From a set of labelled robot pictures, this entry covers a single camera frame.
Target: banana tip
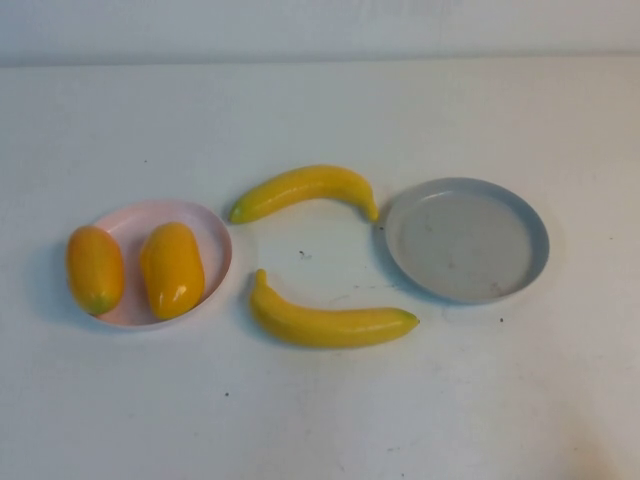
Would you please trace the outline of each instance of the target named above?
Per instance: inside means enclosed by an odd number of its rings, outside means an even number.
[[[367,217],[369,217],[369,221],[372,223],[375,223],[378,221],[379,212],[378,212],[378,207],[376,206],[375,203],[367,207]]]
[[[260,268],[256,272],[256,285],[266,285],[267,284],[267,271],[263,268]]]

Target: gray bowl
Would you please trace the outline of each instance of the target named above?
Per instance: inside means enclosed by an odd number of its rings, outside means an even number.
[[[482,180],[444,178],[402,194],[385,222],[389,252],[416,284],[460,303],[522,290],[542,273],[549,237],[535,210]]]

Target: round plate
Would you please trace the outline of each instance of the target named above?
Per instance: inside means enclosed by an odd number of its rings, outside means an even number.
[[[385,233],[391,256],[413,281],[461,303],[523,289],[549,257],[535,210],[505,188],[470,178],[434,180],[402,194]]]
[[[125,291],[116,308],[99,320],[121,327],[167,325],[185,317],[157,319],[149,307],[138,256],[144,240],[157,226],[167,222],[182,222],[196,237],[204,267],[205,291],[196,310],[220,286],[231,265],[231,238],[224,222],[209,209],[196,203],[179,200],[151,200],[136,203],[110,213],[95,225],[113,236],[125,263]]]

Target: white wall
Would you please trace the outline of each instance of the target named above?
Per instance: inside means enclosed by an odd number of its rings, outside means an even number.
[[[638,0],[0,0],[0,65],[640,51]]]

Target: yellow banana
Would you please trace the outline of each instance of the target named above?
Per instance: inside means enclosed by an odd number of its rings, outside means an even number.
[[[312,198],[335,198],[361,208],[375,222],[378,207],[369,183],[343,167],[312,165],[282,173],[244,194],[231,209],[232,223],[247,223]]]
[[[293,305],[267,284],[267,272],[256,272],[249,299],[262,327],[285,342],[308,347],[362,347],[387,342],[409,333],[420,323],[398,308],[314,310]]]

